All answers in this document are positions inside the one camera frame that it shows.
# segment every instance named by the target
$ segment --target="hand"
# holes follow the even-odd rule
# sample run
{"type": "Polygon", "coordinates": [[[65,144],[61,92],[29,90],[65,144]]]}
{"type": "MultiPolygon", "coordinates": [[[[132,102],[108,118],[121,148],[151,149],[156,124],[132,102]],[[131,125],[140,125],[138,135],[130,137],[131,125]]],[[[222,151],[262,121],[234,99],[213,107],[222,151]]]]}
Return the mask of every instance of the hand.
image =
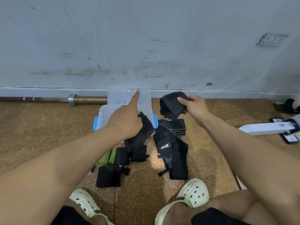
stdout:
{"type": "Polygon", "coordinates": [[[140,91],[137,91],[128,105],[123,105],[117,109],[109,118],[106,126],[115,126],[124,139],[134,137],[143,127],[142,120],[137,115],[137,100],[140,97],[140,91]]]}
{"type": "Polygon", "coordinates": [[[192,101],[180,97],[177,100],[187,107],[188,112],[196,120],[197,125],[202,126],[203,121],[212,116],[212,114],[208,111],[204,98],[193,94],[188,94],[187,96],[192,101]]]}

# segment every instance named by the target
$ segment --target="forearm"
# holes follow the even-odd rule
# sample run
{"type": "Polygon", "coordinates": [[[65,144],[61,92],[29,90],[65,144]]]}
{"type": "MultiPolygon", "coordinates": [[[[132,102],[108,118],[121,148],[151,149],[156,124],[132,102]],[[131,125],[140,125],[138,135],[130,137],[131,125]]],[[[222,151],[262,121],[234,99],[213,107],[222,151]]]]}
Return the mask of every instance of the forearm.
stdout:
{"type": "Polygon", "coordinates": [[[122,140],[118,129],[104,127],[2,175],[0,224],[50,224],[88,171],[122,140]]]}
{"type": "Polygon", "coordinates": [[[203,121],[203,127],[234,173],[273,216],[286,224],[299,222],[300,181],[295,178],[300,173],[299,160],[213,115],[203,121]]]}

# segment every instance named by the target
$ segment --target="person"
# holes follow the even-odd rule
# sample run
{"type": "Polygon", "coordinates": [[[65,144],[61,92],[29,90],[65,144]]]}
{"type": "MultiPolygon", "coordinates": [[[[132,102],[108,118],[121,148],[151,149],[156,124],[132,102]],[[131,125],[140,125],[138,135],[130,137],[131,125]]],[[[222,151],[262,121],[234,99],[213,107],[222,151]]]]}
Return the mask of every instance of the person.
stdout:
{"type": "MultiPolygon", "coordinates": [[[[189,180],[158,212],[155,224],[300,224],[300,161],[212,115],[203,98],[188,97],[191,101],[178,101],[208,132],[248,190],[208,200],[205,184],[189,180]]],[[[74,189],[110,148],[140,131],[138,98],[139,91],[105,127],[0,176],[0,224],[111,225],[86,191],[74,189]]]]}

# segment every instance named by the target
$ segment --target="person's left arm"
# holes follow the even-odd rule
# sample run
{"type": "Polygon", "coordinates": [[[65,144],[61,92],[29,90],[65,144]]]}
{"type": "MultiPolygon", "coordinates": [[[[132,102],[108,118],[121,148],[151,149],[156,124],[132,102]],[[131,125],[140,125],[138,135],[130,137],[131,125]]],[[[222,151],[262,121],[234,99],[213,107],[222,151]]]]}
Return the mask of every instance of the person's left arm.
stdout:
{"type": "Polygon", "coordinates": [[[137,92],[107,126],[55,148],[0,176],[0,224],[50,224],[89,170],[142,128],[137,92]]]}

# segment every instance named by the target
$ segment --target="person's right arm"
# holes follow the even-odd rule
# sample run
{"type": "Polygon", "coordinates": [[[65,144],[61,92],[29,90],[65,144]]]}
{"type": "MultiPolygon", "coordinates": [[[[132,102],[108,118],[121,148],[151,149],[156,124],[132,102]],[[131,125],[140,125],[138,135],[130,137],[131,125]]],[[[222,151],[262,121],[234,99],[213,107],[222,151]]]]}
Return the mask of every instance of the person's right arm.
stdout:
{"type": "Polygon", "coordinates": [[[300,224],[300,160],[212,115],[204,98],[178,98],[222,151],[233,172],[279,224],[300,224]]]}

